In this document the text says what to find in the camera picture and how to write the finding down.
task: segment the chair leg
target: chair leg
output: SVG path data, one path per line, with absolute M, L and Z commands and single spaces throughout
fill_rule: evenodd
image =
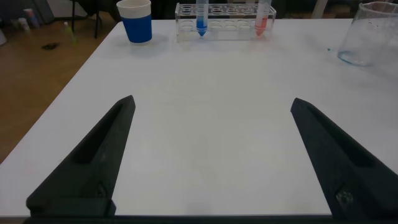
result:
M 96 10 L 96 18 L 95 18 L 95 33 L 94 38 L 97 39 L 98 34 L 98 21 L 100 20 L 100 9 L 99 9 L 99 2 L 98 0 L 95 1 L 95 10 Z
M 72 0 L 72 31 L 75 31 L 75 0 Z

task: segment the blue liquid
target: blue liquid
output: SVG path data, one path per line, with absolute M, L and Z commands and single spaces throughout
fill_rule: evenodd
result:
M 350 65 L 363 67 L 371 65 L 371 63 L 365 63 L 363 61 L 360 61 L 358 53 L 354 53 L 350 50 L 342 50 L 341 52 L 338 52 L 337 57 Z
M 205 24 L 205 21 L 203 18 L 197 19 L 197 30 L 201 37 L 203 37 L 203 35 L 206 34 L 207 24 Z

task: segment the white table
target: white table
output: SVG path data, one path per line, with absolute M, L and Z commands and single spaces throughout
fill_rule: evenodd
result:
M 350 22 L 279 20 L 271 42 L 178 45 L 174 21 L 154 21 L 146 46 L 119 23 L 0 165 L 0 216 L 29 215 L 26 198 L 127 95 L 117 214 L 329 214 L 295 97 L 398 172 L 398 81 L 335 57 Z

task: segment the wooden floor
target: wooden floor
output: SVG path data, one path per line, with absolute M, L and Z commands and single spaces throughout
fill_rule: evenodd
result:
M 0 163 L 116 25 L 109 14 L 101 18 L 97 39 L 95 20 L 76 21 L 77 44 L 64 33 L 63 21 L 30 33 L 3 29 L 8 41 L 0 46 Z M 42 49 L 52 42 L 60 45 Z

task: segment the bottle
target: bottle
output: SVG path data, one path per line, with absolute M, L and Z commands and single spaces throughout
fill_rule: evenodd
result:
M 68 26 L 68 22 L 64 22 L 63 26 L 64 26 L 63 27 L 64 32 L 70 38 L 71 42 L 73 44 L 75 44 L 76 43 L 76 37 L 75 37 L 75 35 L 74 35 L 73 31 L 72 31 L 72 28 Z
M 27 21 L 25 18 L 19 18 L 18 19 L 19 24 L 21 25 L 21 27 L 25 30 L 25 31 L 30 31 L 29 25 L 27 24 Z
M 37 29 L 40 27 L 39 21 L 37 20 L 33 9 L 24 9 L 25 14 L 29 17 L 30 22 Z

